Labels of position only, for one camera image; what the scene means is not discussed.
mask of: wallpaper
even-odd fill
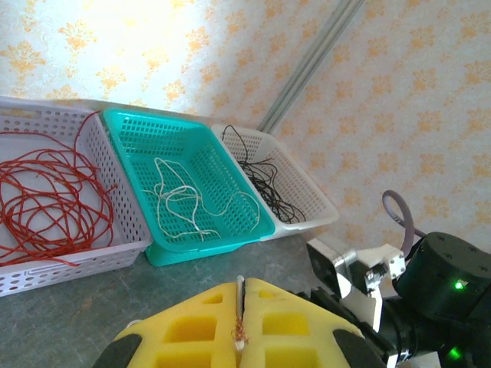
[[[394,189],[418,228],[491,252],[490,31],[482,0],[367,0],[274,131],[338,207],[329,232],[401,245]]]
[[[0,0],[0,95],[256,127],[339,1]]]

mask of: red wire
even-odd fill
[[[15,255],[7,261],[0,261],[0,266],[45,260],[78,266],[57,257],[90,250],[108,232],[109,240],[105,247],[112,243],[114,210],[108,193],[115,186],[104,190],[97,181],[98,168],[76,149],[85,123],[96,113],[98,111],[84,119],[73,146],[43,133],[0,132],[0,135],[43,136],[60,146],[60,149],[36,149],[0,163],[0,225],[8,229],[17,243],[15,247],[0,245],[0,250],[5,251],[0,260]],[[24,186],[23,174],[34,174],[39,181],[47,182],[51,190]],[[6,186],[17,189],[20,194],[5,198]],[[97,194],[101,201],[97,208],[82,201],[83,190]],[[40,215],[48,218],[50,225],[44,228],[36,226],[36,218]],[[60,231],[61,236],[49,238],[47,232],[53,230]]]

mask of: table surface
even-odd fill
[[[238,274],[294,292],[319,285],[301,237],[161,268],[141,254],[129,268],[1,297],[0,366],[90,368],[128,322]]]

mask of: basket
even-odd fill
[[[104,120],[154,239],[147,249],[152,265],[169,265],[233,251],[275,231],[255,192],[207,126],[175,117],[123,110],[104,111]],[[168,210],[190,219],[196,199],[172,202],[165,209],[157,208],[159,197],[150,193],[162,182],[156,157],[169,161],[170,167],[187,185],[202,193],[207,211],[219,213],[229,204],[228,210],[220,216],[210,215],[198,206],[195,223],[210,230],[208,235],[197,234],[192,222]],[[160,164],[159,167],[165,192],[181,187],[183,181],[174,172]],[[251,197],[237,195],[237,192]]]
[[[81,123],[90,112],[1,97],[0,131],[46,133],[63,143],[73,144]],[[0,136],[0,147],[0,162],[38,148],[58,148],[56,143],[43,137],[11,135]],[[130,266],[139,253],[151,244],[150,231],[140,206],[97,115],[85,123],[77,150],[100,169],[97,179],[105,189],[117,184],[117,188],[109,194],[114,207],[112,245],[58,257],[79,264],[77,267],[58,261],[30,261],[0,267],[0,297]],[[94,193],[82,192],[82,202],[95,200],[91,196]],[[1,225],[0,244],[11,246],[14,245],[12,242],[5,226]]]
[[[225,125],[217,124],[212,126],[212,131],[235,159],[236,165],[240,167],[237,161],[246,159],[244,146],[233,130],[229,129],[223,135],[225,128]],[[236,130],[247,147],[249,162],[272,159],[271,162],[278,168],[275,188],[282,196],[282,199],[300,209],[306,219],[304,222],[292,224],[282,222],[263,201],[263,205],[267,208],[269,216],[275,223],[275,233],[263,240],[306,232],[309,229],[330,224],[339,218],[338,211],[331,201],[273,136],[245,128],[236,127]],[[242,170],[241,173],[247,178],[247,175]]]

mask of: white cable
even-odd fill
[[[201,237],[201,241],[202,242],[204,242],[203,235],[217,234],[221,238],[220,234],[217,231],[212,230],[212,229],[204,229],[204,230],[202,230],[196,224],[196,211],[198,210],[199,202],[201,202],[202,209],[206,213],[208,213],[209,215],[211,215],[211,216],[222,216],[222,215],[224,215],[229,210],[230,203],[232,202],[232,200],[237,195],[248,196],[250,199],[252,199],[252,201],[254,201],[254,203],[257,206],[257,222],[254,224],[254,226],[250,229],[249,232],[252,232],[256,228],[256,226],[259,224],[261,212],[260,212],[260,208],[259,208],[258,202],[255,200],[255,198],[252,195],[250,195],[248,193],[245,193],[245,192],[236,192],[236,193],[234,193],[229,198],[229,201],[227,202],[226,207],[221,212],[219,212],[219,213],[213,213],[213,212],[209,211],[205,207],[205,204],[203,202],[203,194],[197,188],[196,183],[194,182],[194,180],[191,177],[191,175],[184,168],[184,166],[182,166],[178,162],[170,161],[170,160],[164,160],[164,159],[161,159],[159,157],[156,157],[154,159],[154,163],[155,163],[155,167],[157,168],[157,172],[159,173],[159,176],[160,176],[160,182],[158,182],[157,184],[155,184],[155,186],[153,186],[153,191],[143,190],[143,192],[150,193],[150,194],[153,194],[153,195],[155,195],[155,196],[158,197],[158,202],[157,202],[157,223],[159,224],[160,230],[166,236],[169,236],[171,238],[179,238],[180,236],[183,236],[183,235],[199,234],[199,236]],[[170,166],[170,163],[173,164],[173,165],[179,165],[186,172],[188,178],[191,180],[191,182],[193,183],[194,186],[187,185],[186,182],[183,180],[183,178],[177,173],[177,171]],[[177,178],[179,178],[179,180],[181,181],[182,185],[179,186],[179,187],[176,187],[176,188],[174,188],[172,190],[170,190],[169,192],[165,192],[165,179],[163,177],[162,170],[160,169],[160,164],[165,165],[167,167],[167,169],[169,169]],[[165,199],[165,206],[166,206],[166,209],[167,209],[168,212],[172,213],[176,217],[178,217],[178,218],[180,218],[180,219],[182,219],[182,220],[184,220],[186,222],[191,223],[194,226],[194,228],[196,229],[196,231],[195,232],[182,232],[182,233],[180,233],[178,235],[172,235],[169,232],[167,232],[163,228],[163,226],[161,224],[161,221],[160,221],[160,205],[161,205],[163,199]],[[170,209],[170,207],[169,207],[169,202],[180,202],[180,201],[183,201],[185,199],[195,199],[196,200],[195,201],[195,204],[194,204],[193,213],[191,215],[191,218],[187,218],[185,216],[182,216],[181,214],[179,214],[179,213],[173,211],[172,209]]]

